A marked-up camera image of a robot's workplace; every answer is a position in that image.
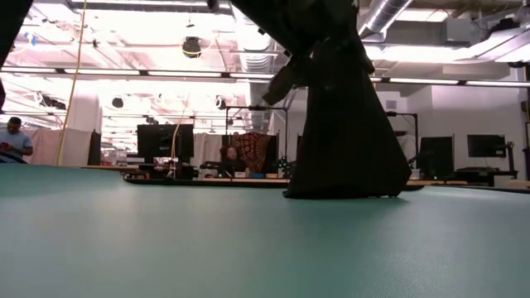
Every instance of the desk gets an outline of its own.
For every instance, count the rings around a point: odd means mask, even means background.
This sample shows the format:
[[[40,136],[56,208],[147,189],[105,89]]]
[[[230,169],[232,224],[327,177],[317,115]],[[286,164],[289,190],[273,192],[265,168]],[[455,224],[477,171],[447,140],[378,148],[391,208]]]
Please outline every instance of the desk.
[[[122,173],[131,173],[138,171],[138,166],[79,166],[81,169],[119,171]]]
[[[0,190],[2,298],[530,296],[527,195],[291,200],[28,165]]]

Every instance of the computer monitor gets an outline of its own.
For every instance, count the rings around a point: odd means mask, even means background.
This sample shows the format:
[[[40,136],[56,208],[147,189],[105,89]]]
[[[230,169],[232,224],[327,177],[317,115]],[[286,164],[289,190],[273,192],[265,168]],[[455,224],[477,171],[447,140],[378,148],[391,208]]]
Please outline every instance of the computer monitor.
[[[453,137],[422,137],[417,167],[429,178],[448,177],[455,171]]]
[[[506,157],[503,135],[468,135],[467,152],[470,157]]]
[[[176,130],[175,124],[138,125],[138,155],[148,159],[153,157],[170,157],[171,141]],[[176,134],[175,157],[180,161],[193,157],[193,124],[181,124]]]

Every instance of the person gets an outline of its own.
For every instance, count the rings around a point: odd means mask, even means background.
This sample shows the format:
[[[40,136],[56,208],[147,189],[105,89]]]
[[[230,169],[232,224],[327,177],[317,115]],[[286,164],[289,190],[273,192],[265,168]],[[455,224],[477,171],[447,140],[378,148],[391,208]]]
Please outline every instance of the person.
[[[0,161],[13,163],[23,162],[24,156],[33,154],[31,138],[20,131],[22,120],[12,117],[7,123],[7,130],[0,131]]]
[[[221,163],[223,171],[234,177],[235,172],[246,172],[248,168],[245,161],[241,159],[236,147],[221,148]]]

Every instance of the red patterned cloth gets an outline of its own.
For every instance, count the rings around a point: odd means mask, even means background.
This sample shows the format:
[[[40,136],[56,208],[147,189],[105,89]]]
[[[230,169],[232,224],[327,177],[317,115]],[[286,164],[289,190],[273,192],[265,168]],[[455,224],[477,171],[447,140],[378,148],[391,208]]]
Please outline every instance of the red patterned cloth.
[[[238,148],[241,159],[245,161],[251,172],[262,170],[267,158],[267,146],[270,136],[257,132],[249,132],[232,137],[231,145]]]

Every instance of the rope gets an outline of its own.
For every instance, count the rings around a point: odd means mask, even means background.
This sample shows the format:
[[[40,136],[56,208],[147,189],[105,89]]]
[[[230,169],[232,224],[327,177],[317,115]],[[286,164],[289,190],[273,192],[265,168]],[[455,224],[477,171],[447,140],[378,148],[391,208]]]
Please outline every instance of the rope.
[[[55,157],[55,165],[60,164],[60,160],[63,154],[63,147],[65,146],[65,134],[66,134],[66,124],[68,123],[68,118],[70,116],[70,109],[72,107],[72,98],[74,97],[75,83],[77,82],[77,75],[81,66],[81,46],[83,45],[83,33],[84,33],[84,16],[86,15],[87,0],[84,0],[83,3],[83,13],[81,15],[81,31],[79,33],[79,47],[77,49],[77,64],[75,66],[74,79],[72,80],[72,88],[70,90],[70,98],[68,99],[68,108],[66,109],[65,121],[60,130],[60,140],[59,140],[59,151]]]
[[[170,171],[173,171],[173,179],[175,179],[175,176],[176,176],[176,167],[175,167],[175,162],[174,162],[174,160],[175,160],[176,134],[179,132],[179,128],[181,127],[182,118],[184,117],[184,113],[186,112],[186,108],[188,107],[188,101],[189,100],[190,100],[190,94],[188,94],[188,96],[185,99],[184,108],[182,109],[181,118],[179,119],[179,123],[176,124],[175,131],[173,132],[173,139],[171,140]]]

